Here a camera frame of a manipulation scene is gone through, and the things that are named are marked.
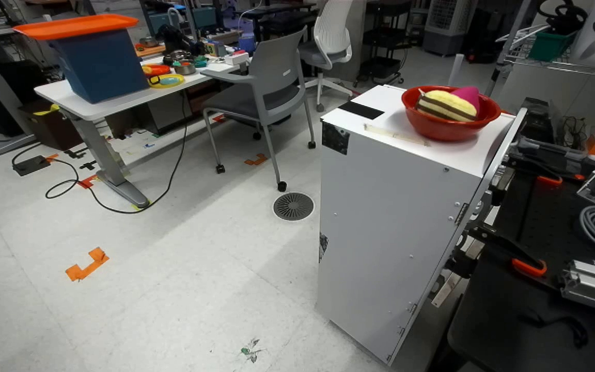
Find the orange lid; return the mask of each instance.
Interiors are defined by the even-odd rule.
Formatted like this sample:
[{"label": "orange lid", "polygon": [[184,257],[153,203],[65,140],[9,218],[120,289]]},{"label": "orange lid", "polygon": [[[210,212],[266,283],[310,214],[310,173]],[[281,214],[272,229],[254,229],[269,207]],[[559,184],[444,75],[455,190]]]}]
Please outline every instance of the orange lid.
[{"label": "orange lid", "polygon": [[31,39],[54,41],[54,39],[68,39],[68,37],[83,37],[83,36],[93,36],[93,34],[129,30],[129,27],[135,27],[137,24],[139,21],[135,17],[103,13],[103,14],[60,18],[60,21],[48,21],[48,24],[27,24],[15,30]]}]

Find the office chair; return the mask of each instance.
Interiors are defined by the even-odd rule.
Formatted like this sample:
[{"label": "office chair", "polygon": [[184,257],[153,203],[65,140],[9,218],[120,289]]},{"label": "office chair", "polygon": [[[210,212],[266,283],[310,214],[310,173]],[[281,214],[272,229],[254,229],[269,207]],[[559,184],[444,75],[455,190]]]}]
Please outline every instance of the office chair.
[{"label": "office chair", "polygon": [[209,125],[209,115],[214,112],[221,112],[226,115],[233,115],[244,123],[254,123],[254,126],[263,131],[266,146],[270,152],[280,193],[285,193],[288,184],[281,180],[281,173],[280,173],[269,126],[292,115],[302,103],[307,112],[307,123],[310,129],[308,146],[310,150],[316,146],[312,115],[310,115],[310,108],[304,95],[307,87],[304,87],[304,76],[302,76],[302,67],[299,67],[299,51],[298,51],[298,45],[304,34],[307,32],[302,30],[292,36],[259,43],[254,61],[251,63],[251,75],[242,76],[242,75],[209,73],[209,71],[203,73],[214,79],[233,82],[233,87],[207,99],[205,109],[203,109],[203,119],[207,123],[210,144],[216,152],[218,173],[224,173],[226,168],[221,165],[214,129]]},{"label": "office chair", "polygon": [[322,87],[353,95],[353,92],[322,76],[322,71],[332,71],[335,64],[345,64],[353,58],[351,37],[345,27],[351,5],[351,0],[329,0],[316,18],[314,41],[299,45],[302,61],[321,69],[318,76],[307,82],[307,87],[316,87],[316,112],[322,112]]}]

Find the red bowl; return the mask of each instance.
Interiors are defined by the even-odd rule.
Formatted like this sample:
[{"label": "red bowl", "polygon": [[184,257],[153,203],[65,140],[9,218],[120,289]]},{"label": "red bowl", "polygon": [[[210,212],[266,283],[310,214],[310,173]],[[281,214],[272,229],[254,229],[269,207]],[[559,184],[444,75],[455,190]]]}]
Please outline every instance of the red bowl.
[{"label": "red bowl", "polygon": [[425,138],[442,140],[442,143],[464,143],[474,138],[483,126],[487,126],[492,120],[496,120],[502,109],[496,101],[490,97],[480,99],[480,115],[472,123],[455,123],[455,120],[442,120],[423,112],[417,112],[417,101],[422,97],[422,92],[455,92],[455,87],[414,87],[408,89],[402,95],[402,101],[406,106],[408,123]]}]

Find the blue bin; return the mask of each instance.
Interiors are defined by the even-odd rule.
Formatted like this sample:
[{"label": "blue bin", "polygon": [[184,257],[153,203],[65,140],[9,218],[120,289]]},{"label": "blue bin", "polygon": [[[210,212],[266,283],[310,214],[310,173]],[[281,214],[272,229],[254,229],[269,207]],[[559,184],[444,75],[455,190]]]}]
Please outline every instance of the blue bin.
[{"label": "blue bin", "polygon": [[49,45],[73,92],[91,103],[148,87],[126,32],[57,39]]}]

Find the floor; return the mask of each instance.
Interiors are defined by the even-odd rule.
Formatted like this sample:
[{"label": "floor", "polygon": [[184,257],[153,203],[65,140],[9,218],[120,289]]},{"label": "floor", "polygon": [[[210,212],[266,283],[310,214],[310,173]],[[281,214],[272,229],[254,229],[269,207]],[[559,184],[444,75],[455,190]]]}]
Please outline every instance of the floor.
[{"label": "floor", "polygon": [[[448,67],[411,50],[406,84],[446,82]],[[461,82],[487,76],[487,67],[465,67]],[[329,95],[327,106],[341,101]],[[304,113],[276,131],[290,190],[316,203],[302,221],[276,218],[270,163],[244,163],[263,143],[239,126],[220,129],[218,140],[227,173],[214,172],[209,140],[195,133],[167,199],[135,218],[99,208],[80,188],[46,200],[66,168],[21,179],[12,156],[0,158],[0,372],[386,370],[314,308],[321,170],[318,150],[307,150]],[[178,146],[135,163],[131,180],[158,197],[175,156]],[[95,193],[131,208],[103,184]],[[65,272],[90,265],[95,246],[110,261],[70,282]],[[425,367],[399,360],[395,370]]]}]

